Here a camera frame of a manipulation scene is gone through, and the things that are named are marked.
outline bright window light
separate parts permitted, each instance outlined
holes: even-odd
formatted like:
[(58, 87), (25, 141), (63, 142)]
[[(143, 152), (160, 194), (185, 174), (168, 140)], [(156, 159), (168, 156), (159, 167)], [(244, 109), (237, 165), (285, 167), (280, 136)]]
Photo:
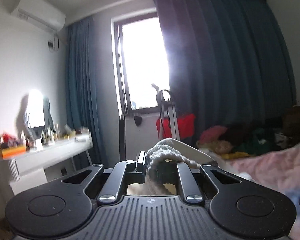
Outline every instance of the bright window light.
[(159, 19), (122, 26), (123, 53), (132, 110), (157, 106), (156, 91), (169, 89), (169, 69)]

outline vanity table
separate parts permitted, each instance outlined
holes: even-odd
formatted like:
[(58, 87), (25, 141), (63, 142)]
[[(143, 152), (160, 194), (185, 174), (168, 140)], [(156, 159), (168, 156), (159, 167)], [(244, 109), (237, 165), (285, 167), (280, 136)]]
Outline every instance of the vanity table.
[(92, 148), (91, 134), (55, 142), (40, 151), (30, 150), (8, 159), (0, 158), (0, 190), (7, 202), (16, 194), (48, 182), (45, 169)]

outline air conditioner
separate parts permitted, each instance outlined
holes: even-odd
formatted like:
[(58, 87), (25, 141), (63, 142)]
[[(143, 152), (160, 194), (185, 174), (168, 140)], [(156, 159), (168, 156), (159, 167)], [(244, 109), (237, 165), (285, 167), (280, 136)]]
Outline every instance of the air conditioner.
[(49, 33), (60, 31), (66, 21), (66, 15), (45, 0), (20, 0), (11, 15), (26, 20)]

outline window frame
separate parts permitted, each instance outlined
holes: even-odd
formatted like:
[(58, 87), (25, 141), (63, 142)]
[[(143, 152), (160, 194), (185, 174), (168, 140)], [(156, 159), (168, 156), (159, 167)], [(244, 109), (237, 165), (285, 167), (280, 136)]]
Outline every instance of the window frame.
[(116, 60), (116, 69), (118, 75), (118, 86), (119, 86), (119, 96), (121, 109), (125, 116), (133, 116), (134, 114), (152, 114), (159, 112), (159, 106), (141, 108), (132, 110), (130, 92), (127, 80), (127, 72), (124, 62), (124, 53), (123, 53), (123, 35), (122, 35), (122, 26), (125, 24), (138, 22), (146, 19), (158, 17), (157, 12), (147, 13), (143, 15), (138, 15), (132, 18), (128, 18), (122, 21), (114, 22), (114, 47), (115, 47), (115, 60)]

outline curtain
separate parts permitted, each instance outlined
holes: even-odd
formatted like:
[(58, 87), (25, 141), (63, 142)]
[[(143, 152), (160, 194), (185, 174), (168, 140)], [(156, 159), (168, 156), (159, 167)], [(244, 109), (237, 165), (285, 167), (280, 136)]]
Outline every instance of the curtain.
[(195, 140), (213, 125), (265, 121), (296, 103), (294, 76), (266, 0), (154, 0), (179, 113)]
[[(66, 66), (67, 122), (71, 128), (88, 127), (93, 142), (89, 150), (93, 163), (108, 166), (99, 130), (95, 33), (92, 17), (87, 17), (68, 27), (68, 58)], [(89, 165), (85, 153), (74, 158), (77, 169)]]

